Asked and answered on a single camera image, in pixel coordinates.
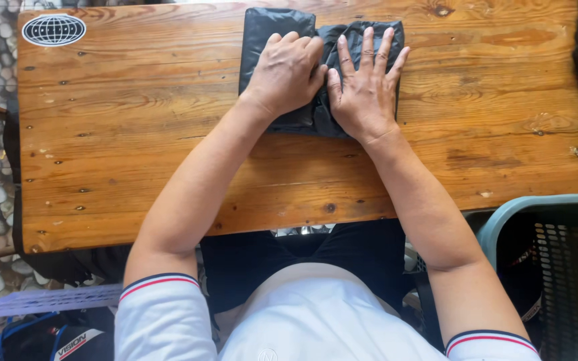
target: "finger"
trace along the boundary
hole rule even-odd
[[[407,61],[407,56],[410,53],[410,47],[406,46],[401,50],[401,53],[398,54],[392,69],[387,73],[387,80],[392,84],[396,84],[398,78],[401,77],[401,73],[403,72],[403,68],[405,67],[405,62]]]
[[[371,26],[365,29],[363,33],[363,48],[358,70],[370,69],[374,69],[374,28]]]
[[[327,66],[322,64],[309,79],[308,92],[311,98],[316,95],[318,89],[325,83],[325,74],[327,74]]]
[[[392,47],[392,39],[394,38],[394,29],[388,28],[383,34],[383,40],[378,48],[376,54],[376,63],[374,64],[374,72],[379,75],[384,75],[387,70],[387,58],[389,57],[389,50]]]
[[[335,69],[330,69],[327,73],[327,94],[329,94],[329,106],[337,107],[342,99],[341,76]]]
[[[344,35],[341,35],[338,39],[338,58],[341,63],[342,77],[347,78],[353,76],[354,73],[356,73],[356,69],[354,68],[354,63],[351,61],[347,38]]]
[[[309,40],[307,46],[305,46],[305,50],[309,54],[309,59],[311,59],[311,62],[315,65],[320,61],[325,51],[324,42],[320,37],[313,37]]]
[[[306,47],[311,42],[311,37],[301,37],[294,43],[300,45],[301,47]]]
[[[279,42],[280,40],[282,40],[283,37],[280,36],[280,34],[278,33],[273,33],[271,34],[271,36],[269,37],[269,40],[267,40],[267,45],[271,45],[271,44],[276,44],[277,42]]]
[[[298,40],[299,38],[300,38],[300,35],[298,35],[298,33],[296,33],[295,31],[292,31],[289,34],[285,35],[283,37],[283,40],[280,40],[280,42],[294,42],[294,41]]]

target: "folded black bag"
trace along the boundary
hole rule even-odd
[[[349,25],[329,25],[317,30],[315,24],[316,16],[314,14],[303,13],[298,10],[247,9],[245,13],[238,94],[242,94],[249,84],[253,70],[258,64],[260,54],[265,48],[267,40],[274,33],[285,36],[291,31],[296,31],[301,37],[313,37],[315,35],[321,37],[324,41],[324,53],[320,63],[327,64],[330,68],[335,68],[339,74],[341,73],[341,66],[336,42],[341,34],[347,37],[349,53],[356,69],[358,69],[358,64],[360,63],[363,32],[365,32],[366,28],[374,27],[374,53],[380,47],[385,30],[388,28],[394,29],[394,39],[392,40],[392,47],[387,59],[387,71],[392,68],[405,44],[403,24],[400,21],[354,21]],[[398,104],[398,88],[397,86],[396,105]],[[325,86],[317,92],[311,103],[280,116],[271,123],[267,131],[271,133],[310,134],[325,137],[349,137],[338,125],[336,119],[331,116],[329,97]]]

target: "globe logo sticker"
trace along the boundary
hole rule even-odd
[[[66,14],[40,15],[27,22],[21,29],[22,36],[39,46],[63,46],[73,44],[86,33],[81,19]]]

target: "gray plastic basket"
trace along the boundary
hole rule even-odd
[[[533,261],[542,267],[542,359],[578,361],[578,195],[522,197],[492,214],[477,238],[496,267],[496,242],[516,213],[532,220]]]

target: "left hand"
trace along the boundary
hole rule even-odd
[[[271,35],[240,99],[266,110],[269,122],[306,105],[324,83],[327,66],[318,67],[323,51],[320,37]]]

